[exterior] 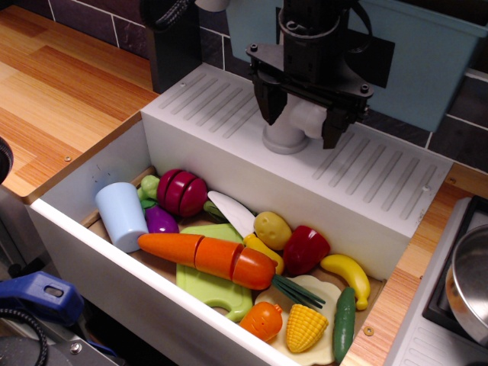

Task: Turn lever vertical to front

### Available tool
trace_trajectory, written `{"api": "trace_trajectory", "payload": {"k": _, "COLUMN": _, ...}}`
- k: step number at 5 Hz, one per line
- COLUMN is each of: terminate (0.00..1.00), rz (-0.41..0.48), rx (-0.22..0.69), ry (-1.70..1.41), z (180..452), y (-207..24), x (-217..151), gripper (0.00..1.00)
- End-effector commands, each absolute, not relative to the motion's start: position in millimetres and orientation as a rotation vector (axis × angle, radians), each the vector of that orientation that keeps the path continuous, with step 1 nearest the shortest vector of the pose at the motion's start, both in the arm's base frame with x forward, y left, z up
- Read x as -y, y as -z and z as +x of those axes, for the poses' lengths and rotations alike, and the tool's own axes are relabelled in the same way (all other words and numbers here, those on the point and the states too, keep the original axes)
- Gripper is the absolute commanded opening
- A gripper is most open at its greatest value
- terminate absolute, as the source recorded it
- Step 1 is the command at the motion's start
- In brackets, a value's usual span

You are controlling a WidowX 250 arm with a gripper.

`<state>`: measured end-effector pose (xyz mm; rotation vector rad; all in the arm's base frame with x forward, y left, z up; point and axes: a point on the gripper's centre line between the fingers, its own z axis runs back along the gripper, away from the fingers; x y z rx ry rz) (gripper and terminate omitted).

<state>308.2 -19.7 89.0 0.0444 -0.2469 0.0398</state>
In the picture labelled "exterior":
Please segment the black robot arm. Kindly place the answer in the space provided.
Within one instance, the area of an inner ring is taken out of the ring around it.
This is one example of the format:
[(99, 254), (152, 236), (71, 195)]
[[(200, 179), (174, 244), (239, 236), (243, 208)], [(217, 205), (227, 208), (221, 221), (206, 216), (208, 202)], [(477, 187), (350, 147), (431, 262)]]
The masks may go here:
[(368, 112), (373, 86), (348, 64), (374, 63), (368, 76), (386, 82), (394, 45), (373, 35), (358, 1), (285, 1), (278, 13), (279, 44), (252, 43), (255, 98), (266, 125), (263, 143), (274, 153), (298, 153), (311, 139), (336, 147), (348, 126)]

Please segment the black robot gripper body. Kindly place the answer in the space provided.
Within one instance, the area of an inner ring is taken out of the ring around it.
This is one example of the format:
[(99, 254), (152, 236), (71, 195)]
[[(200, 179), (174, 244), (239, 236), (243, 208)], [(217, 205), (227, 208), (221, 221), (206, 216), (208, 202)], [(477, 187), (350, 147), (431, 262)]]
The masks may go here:
[(263, 71), (284, 92), (362, 120), (374, 87), (387, 85), (395, 44), (373, 35), (358, 1), (285, 1), (277, 16), (280, 44), (251, 43), (252, 81)]

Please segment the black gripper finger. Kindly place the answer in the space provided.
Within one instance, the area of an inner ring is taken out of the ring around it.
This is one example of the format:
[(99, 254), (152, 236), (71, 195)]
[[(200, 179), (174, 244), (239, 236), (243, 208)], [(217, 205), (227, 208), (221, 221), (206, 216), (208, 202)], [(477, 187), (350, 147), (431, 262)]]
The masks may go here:
[(254, 74), (253, 85), (262, 117), (271, 126), (287, 104), (287, 93), (282, 90), (281, 83), (276, 78), (263, 71)]
[(329, 108), (322, 125), (324, 149), (334, 149), (342, 134), (358, 119), (358, 114), (341, 108)]

